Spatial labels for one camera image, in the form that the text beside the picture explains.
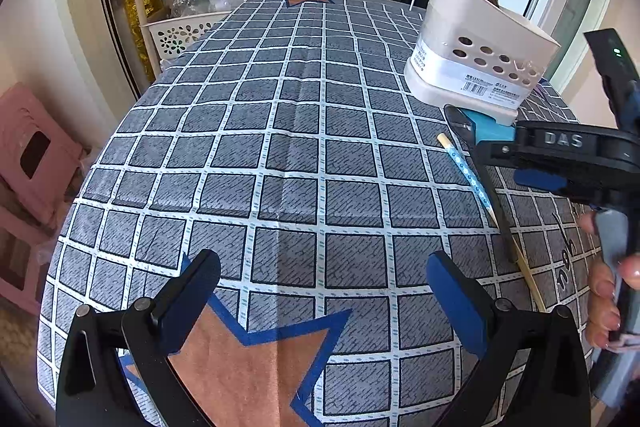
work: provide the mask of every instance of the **finger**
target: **finger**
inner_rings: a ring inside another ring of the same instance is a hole
[[[626,257],[618,267],[620,276],[634,290],[640,290],[640,255]]]
[[[587,323],[587,327],[584,330],[584,337],[593,347],[604,349],[609,346],[609,332],[592,322]]]
[[[598,258],[589,267],[589,288],[596,295],[606,299],[612,299],[616,291],[613,273]]]
[[[596,233],[596,225],[593,220],[594,213],[592,210],[578,217],[578,226],[586,233]]]
[[[589,294],[588,302],[589,321],[607,331],[620,329],[620,312],[611,299],[606,299]]]

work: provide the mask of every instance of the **table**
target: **table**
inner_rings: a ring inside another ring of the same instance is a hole
[[[172,363],[225,427],[431,425],[475,364],[430,293],[434,250],[492,296],[532,309],[436,140],[449,134],[441,110],[404,82],[419,15],[351,0],[288,4],[248,0],[216,25],[92,166],[42,302],[38,384],[52,406],[75,309],[154,296],[202,248],[220,255],[222,279]],[[575,121],[546,83],[520,117]],[[491,172],[546,305],[569,306],[583,330],[597,239],[576,227],[567,200]],[[504,413],[525,361],[519,353],[488,421]],[[129,363],[136,400],[159,425]]]

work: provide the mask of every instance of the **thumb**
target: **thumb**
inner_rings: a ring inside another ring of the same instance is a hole
[[[640,255],[626,257],[618,266],[620,277],[634,290],[640,290]]]

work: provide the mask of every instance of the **metal screw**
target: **metal screw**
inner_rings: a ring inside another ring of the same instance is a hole
[[[87,304],[80,304],[78,306],[78,309],[76,310],[76,315],[78,317],[84,317],[90,310],[91,308],[89,308],[89,305]]]
[[[513,303],[509,299],[505,299],[504,297],[498,297],[495,299],[495,307],[498,308],[501,312],[508,312],[513,310]]]
[[[133,303],[133,307],[139,312],[146,310],[149,306],[151,306],[151,299],[149,297],[141,297]]]
[[[556,306],[554,310],[558,315],[560,315],[564,319],[568,319],[569,317],[571,317],[571,311],[566,306],[562,306],[562,305]]]

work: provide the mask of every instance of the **checkered tablecloth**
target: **checkered tablecloth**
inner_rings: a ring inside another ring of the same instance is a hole
[[[321,424],[427,427],[471,371],[475,358],[426,284],[431,251],[532,309],[497,229],[436,140],[448,133],[442,112],[404,82],[419,16],[333,1],[248,0],[173,62],[113,134],[47,276],[37,361],[52,406],[75,309],[154,296],[202,248],[220,254],[216,295],[249,332],[352,310],[306,399]],[[520,117],[575,122],[548,84]],[[568,201],[491,172],[547,306],[566,304],[583,330],[596,238],[576,227]],[[504,413],[525,361],[516,358],[488,421]]]

